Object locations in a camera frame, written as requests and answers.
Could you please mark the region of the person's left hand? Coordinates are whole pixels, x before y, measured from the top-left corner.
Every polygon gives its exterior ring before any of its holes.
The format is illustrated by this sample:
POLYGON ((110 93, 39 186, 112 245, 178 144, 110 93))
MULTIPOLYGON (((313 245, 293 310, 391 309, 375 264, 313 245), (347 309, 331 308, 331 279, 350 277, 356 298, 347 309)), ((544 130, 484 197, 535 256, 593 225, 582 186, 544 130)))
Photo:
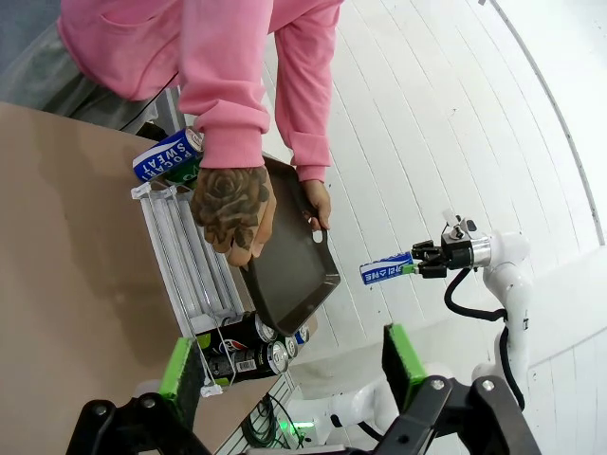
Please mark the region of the person's left hand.
POLYGON ((308 202, 314 209, 313 214, 305 215, 312 230, 330 229, 331 199, 324 183, 320 180, 306 180, 302 186, 308 202))

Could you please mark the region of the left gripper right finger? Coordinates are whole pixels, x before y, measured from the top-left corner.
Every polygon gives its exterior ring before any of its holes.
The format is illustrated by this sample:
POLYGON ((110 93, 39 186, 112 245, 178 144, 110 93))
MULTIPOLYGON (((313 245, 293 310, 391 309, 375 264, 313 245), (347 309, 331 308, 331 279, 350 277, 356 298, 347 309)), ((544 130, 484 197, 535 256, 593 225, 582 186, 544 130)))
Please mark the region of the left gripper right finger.
POLYGON ((403 327, 383 329, 382 369, 398 416, 376 454, 425 454, 436 438, 455 434, 471 454, 539 454, 540 448, 510 387, 500 376, 465 386, 426 374, 403 327))

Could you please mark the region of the tattooed right hand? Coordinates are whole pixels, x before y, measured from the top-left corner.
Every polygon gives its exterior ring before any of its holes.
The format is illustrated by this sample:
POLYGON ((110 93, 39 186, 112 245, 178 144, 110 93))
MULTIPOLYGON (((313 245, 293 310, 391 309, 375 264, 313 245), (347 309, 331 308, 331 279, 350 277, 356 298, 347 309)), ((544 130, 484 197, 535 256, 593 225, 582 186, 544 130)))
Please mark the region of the tattooed right hand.
POLYGON ((193 219, 204 229, 205 240, 237 267, 261 255, 272 234, 276 207, 264 166, 202 168, 191 201, 193 219))

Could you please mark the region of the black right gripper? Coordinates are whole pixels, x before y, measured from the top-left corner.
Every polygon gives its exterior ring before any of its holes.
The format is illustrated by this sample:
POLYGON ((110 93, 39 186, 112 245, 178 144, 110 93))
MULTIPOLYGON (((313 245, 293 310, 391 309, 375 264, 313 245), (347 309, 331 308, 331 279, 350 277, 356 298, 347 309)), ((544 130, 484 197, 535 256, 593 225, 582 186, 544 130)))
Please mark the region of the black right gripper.
MULTIPOLYGON (((428 240, 414 244, 411 253, 414 259, 441 258, 444 254, 449 270, 472 267, 472 244, 468 238, 452 239, 451 236, 443 236, 441 246, 428 240)), ((446 267, 443 264, 404 264, 402 274, 420 275, 423 279, 444 279, 446 267)))

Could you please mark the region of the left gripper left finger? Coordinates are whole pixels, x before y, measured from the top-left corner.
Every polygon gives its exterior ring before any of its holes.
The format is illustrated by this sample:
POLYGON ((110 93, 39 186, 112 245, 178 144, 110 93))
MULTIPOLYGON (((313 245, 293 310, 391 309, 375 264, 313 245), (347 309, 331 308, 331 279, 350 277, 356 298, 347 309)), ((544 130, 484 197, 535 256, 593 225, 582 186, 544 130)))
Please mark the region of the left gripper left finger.
POLYGON ((193 432, 205 375, 193 339, 177 340, 157 391, 117 407, 92 400, 80 413, 68 454, 208 454, 193 432))

